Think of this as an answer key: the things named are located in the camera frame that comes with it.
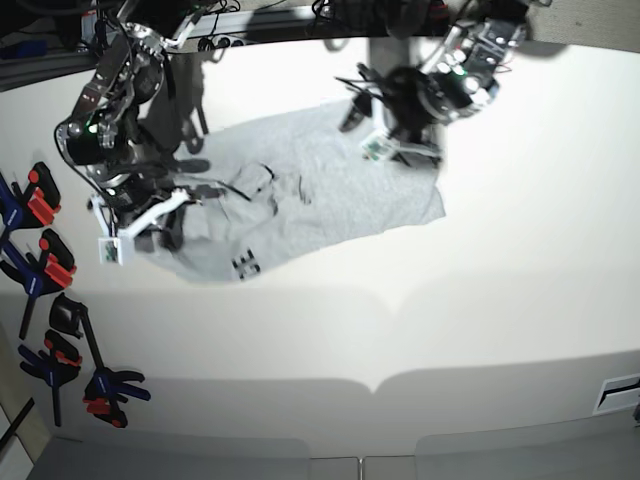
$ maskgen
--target clamp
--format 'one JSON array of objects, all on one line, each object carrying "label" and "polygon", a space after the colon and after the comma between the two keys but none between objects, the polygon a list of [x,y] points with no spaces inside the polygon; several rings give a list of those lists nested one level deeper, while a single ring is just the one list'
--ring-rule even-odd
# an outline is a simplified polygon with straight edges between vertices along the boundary
[{"label": "clamp", "polygon": [[87,307],[82,303],[70,300],[64,293],[58,295],[51,307],[49,326],[66,335],[82,338],[80,323],[82,323],[96,366],[96,370],[85,388],[83,398],[83,402],[87,404],[87,412],[116,428],[125,428],[128,425],[127,416],[119,405],[119,403],[129,401],[125,395],[144,401],[151,399],[149,391],[125,382],[144,382],[145,377],[138,372],[114,372],[107,368],[93,333]]},{"label": "clamp", "polygon": [[5,226],[0,235],[0,251],[12,232],[51,225],[60,211],[60,191],[42,162],[36,163],[29,172],[29,185],[24,193],[17,182],[11,187],[0,174],[0,213]]},{"label": "clamp", "polygon": [[138,372],[130,370],[114,372],[106,367],[96,368],[84,390],[82,401],[87,404],[88,413],[116,428],[125,428],[128,425],[127,416],[118,404],[118,402],[129,401],[124,395],[146,402],[151,400],[148,390],[125,382],[144,382],[144,380],[144,375]]},{"label": "clamp", "polygon": [[49,354],[39,350],[36,355],[24,345],[18,347],[18,353],[25,359],[20,368],[32,377],[44,380],[51,388],[53,420],[56,427],[60,427],[60,387],[78,377],[82,357],[73,345],[53,330],[47,331],[44,343]]},{"label": "clamp", "polygon": [[25,259],[11,242],[7,242],[4,253],[13,266],[6,261],[0,262],[0,270],[21,284],[29,296],[20,325],[21,340],[27,336],[37,299],[69,287],[76,271],[73,255],[53,230],[45,230],[38,244],[41,249],[40,258],[36,259],[31,253],[27,253]]}]

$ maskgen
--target gray cloth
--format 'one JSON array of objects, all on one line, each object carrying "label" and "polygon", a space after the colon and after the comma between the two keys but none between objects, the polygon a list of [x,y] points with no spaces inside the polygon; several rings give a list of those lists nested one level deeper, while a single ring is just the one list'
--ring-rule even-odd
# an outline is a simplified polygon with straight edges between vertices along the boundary
[{"label": "gray cloth", "polygon": [[[198,157],[211,169],[177,184],[224,182],[237,192],[187,207],[183,248],[172,254],[156,244],[146,256],[190,281],[246,280],[329,245],[444,216],[437,170],[364,160],[370,122],[338,131],[349,107],[333,103],[209,135]],[[183,147],[176,157],[192,158]]]}]

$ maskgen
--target white bracket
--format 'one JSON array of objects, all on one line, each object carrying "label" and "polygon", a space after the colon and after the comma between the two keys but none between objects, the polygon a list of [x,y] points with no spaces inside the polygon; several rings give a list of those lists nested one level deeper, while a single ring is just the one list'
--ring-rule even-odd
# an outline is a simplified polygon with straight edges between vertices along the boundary
[{"label": "white bracket", "polygon": [[104,218],[104,200],[99,195],[92,196],[92,210],[103,233],[103,237],[98,240],[100,263],[118,263],[120,265],[127,263],[135,254],[136,237],[160,217],[177,210],[189,200],[190,196],[186,190],[176,189],[171,192],[171,198],[154,205],[127,228],[118,229],[115,236],[111,236],[109,225]]}]

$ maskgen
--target white table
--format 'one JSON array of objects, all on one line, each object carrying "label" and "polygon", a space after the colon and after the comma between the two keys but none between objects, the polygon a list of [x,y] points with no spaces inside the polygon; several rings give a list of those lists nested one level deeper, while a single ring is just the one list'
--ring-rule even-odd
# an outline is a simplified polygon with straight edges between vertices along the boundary
[{"label": "white table", "polygon": [[[232,49],[203,67],[209,127],[346,98],[333,77],[366,58],[366,40],[337,53],[322,42]],[[143,259],[99,265],[89,191],[52,140],[90,73],[0,95],[3,173],[49,165],[63,196],[55,228],[78,264],[69,295],[90,307],[106,363],[140,369],[153,394],[129,402],[130,426],[116,431],[83,411],[83,377],[63,388],[62,433],[392,455],[425,435],[589,416],[604,379],[640,371],[640,56],[569,47],[510,67],[496,103],[449,128],[445,219],[234,286],[189,285]],[[0,298],[17,345],[26,297],[0,278]],[[38,303],[32,348],[51,301]],[[267,444],[254,450],[269,455]]]}]

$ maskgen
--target white tag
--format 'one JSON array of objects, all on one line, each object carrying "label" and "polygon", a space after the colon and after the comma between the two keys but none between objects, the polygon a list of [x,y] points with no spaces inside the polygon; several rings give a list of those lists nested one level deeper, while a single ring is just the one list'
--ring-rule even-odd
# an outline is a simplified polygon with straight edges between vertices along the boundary
[{"label": "white tag", "polygon": [[388,138],[386,132],[376,130],[362,142],[364,158],[366,160],[391,160],[398,153],[398,142]]},{"label": "white tag", "polygon": [[98,247],[102,265],[124,265],[135,253],[133,241],[127,238],[101,237],[98,239]]}]

